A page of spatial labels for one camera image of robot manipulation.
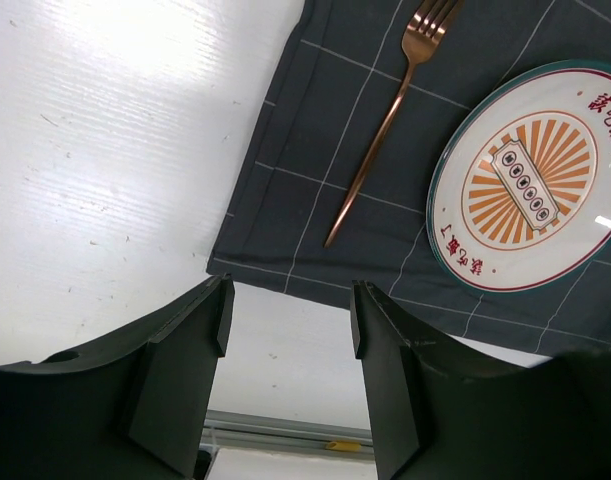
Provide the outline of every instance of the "plate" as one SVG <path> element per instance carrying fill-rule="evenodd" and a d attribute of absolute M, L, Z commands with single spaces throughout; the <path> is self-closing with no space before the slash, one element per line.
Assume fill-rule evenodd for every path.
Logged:
<path fill-rule="evenodd" d="M 487 97 L 438 162 L 427 218 L 439 262 L 486 292 L 596 255 L 611 238 L 611 66 L 557 62 Z"/>

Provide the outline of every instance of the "placemat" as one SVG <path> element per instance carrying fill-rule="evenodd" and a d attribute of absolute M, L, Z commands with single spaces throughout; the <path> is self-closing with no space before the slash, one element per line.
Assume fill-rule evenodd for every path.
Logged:
<path fill-rule="evenodd" d="M 337 307 L 369 280 L 452 335 L 553 355 L 611 350 L 611 244 L 551 285 L 483 294 L 434 258 L 436 162 L 485 96 L 546 63 L 611 63 L 611 0 L 466 0 L 412 88 L 361 194 L 323 242 L 405 71 L 419 0 L 306 0 L 260 112 L 208 272 Z"/>

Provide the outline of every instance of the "white surface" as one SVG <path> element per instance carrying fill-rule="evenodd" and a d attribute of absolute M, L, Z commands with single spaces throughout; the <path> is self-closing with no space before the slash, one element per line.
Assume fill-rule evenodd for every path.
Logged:
<path fill-rule="evenodd" d="M 208 480 L 376 480 L 373 463 L 222 449 Z"/>
<path fill-rule="evenodd" d="M 89 341 L 206 278 L 301 6 L 0 1 L 0 364 Z M 237 285 L 210 408 L 367 428 L 348 313 Z"/>

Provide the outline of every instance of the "plate rim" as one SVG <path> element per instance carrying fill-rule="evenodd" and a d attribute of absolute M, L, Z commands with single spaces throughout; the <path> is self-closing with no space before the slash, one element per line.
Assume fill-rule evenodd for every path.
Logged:
<path fill-rule="evenodd" d="M 601 244 L 599 244 L 593 252 L 590 252 L 585 259 L 582 259 L 580 263 L 572 268 L 568 268 L 566 271 L 561 272 L 555 278 L 545 281 L 544 283 L 539 283 L 535 286 L 521 287 L 521 288 L 510 288 L 510 289 L 486 289 L 481 286 L 476 286 L 474 284 L 468 283 L 460 278 L 458 275 L 454 274 L 452 269 L 443 261 L 443 258 L 440 255 L 440 248 L 438 246 L 437 239 L 434 235 L 434 200 L 436 196 L 436 187 L 438 184 L 438 180 L 445 168 L 445 164 L 447 163 L 447 158 L 449 157 L 451 151 L 460 138 L 463 136 L 465 131 L 469 128 L 469 126 L 474 123 L 478 117 L 487 109 L 489 105 L 491 105 L 498 97 L 504 95 L 509 90 L 520 86 L 522 83 L 525 83 L 527 80 L 530 80 L 534 77 L 538 77 L 544 73 L 552 73 L 558 70 L 566 70 L 569 68 L 586 68 L 591 70 L 596 70 L 599 72 L 607 73 L 611 75 L 611 64 L 596 60 L 583 60 L 583 59 L 570 59 L 570 60 L 560 60 L 556 62 L 547 63 L 541 65 L 539 67 L 535 67 L 530 69 L 524 73 L 517 75 L 512 78 L 508 82 L 504 83 L 494 91 L 492 91 L 489 95 L 487 95 L 474 109 L 465 117 L 465 119 L 458 126 L 456 131 L 452 134 L 449 141 L 445 145 L 441 155 L 436 162 L 436 167 L 434 168 L 434 173 L 432 174 L 432 180 L 429 186 L 429 193 L 427 195 L 427 204 L 425 208 L 425 216 L 426 216 L 426 224 L 427 224 L 427 236 L 429 238 L 430 248 L 432 249 L 432 253 L 436 260 L 438 261 L 441 268 L 447 272 L 452 278 L 455 278 L 456 281 L 466 286 L 467 288 L 476 291 L 480 294 L 494 294 L 494 295 L 507 295 L 507 294 L 517 294 L 517 293 L 525 293 L 531 290 L 551 286 L 555 282 L 558 282 L 564 278 L 566 278 L 571 273 L 579 270 L 582 266 L 591 262 L 596 255 L 598 255 L 608 244 L 611 243 L 611 234 L 608 234 L 607 239 L 603 240 Z"/>

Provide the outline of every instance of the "rose gold fork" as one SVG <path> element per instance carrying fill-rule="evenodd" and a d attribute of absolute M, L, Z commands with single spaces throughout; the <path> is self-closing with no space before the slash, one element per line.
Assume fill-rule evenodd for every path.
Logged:
<path fill-rule="evenodd" d="M 376 154 L 383 144 L 385 135 L 387 134 L 389 127 L 392 125 L 392 121 L 394 120 L 394 117 L 401 106 L 401 102 L 407 93 L 407 89 L 409 88 L 409 84 L 412 80 L 412 75 L 414 74 L 416 66 L 420 65 L 421 63 L 425 63 L 432 58 L 436 48 L 438 48 L 438 44 L 441 43 L 441 40 L 443 39 L 443 35 L 445 35 L 445 32 L 454 21 L 454 18 L 462 5 L 463 0 L 425 0 L 421 6 L 418 7 L 418 10 L 416 10 L 416 13 L 409 22 L 409 25 L 407 25 L 402 42 L 403 52 L 407 57 L 407 72 L 405 73 L 401 87 L 396 94 L 394 103 L 389 109 L 385 120 L 383 120 L 381 128 L 379 128 L 376 137 L 374 137 L 372 145 L 369 147 L 367 155 L 365 155 L 365 159 L 363 160 L 363 163 L 361 164 L 361 167 L 354 177 L 354 181 L 352 182 L 349 191 L 347 192 L 343 206 L 338 212 L 334 226 L 330 230 L 327 240 L 325 241 L 326 248 L 329 247 L 334 241 L 343 220 L 345 220 L 345 217 L 347 216 L 347 212 L 349 212 L 349 209 L 352 207 L 352 204 L 354 203 L 354 200 L 356 199 L 356 196 L 358 195 L 358 192 L 365 181 L 367 172 L 372 166 L 372 163 L 376 158 Z"/>

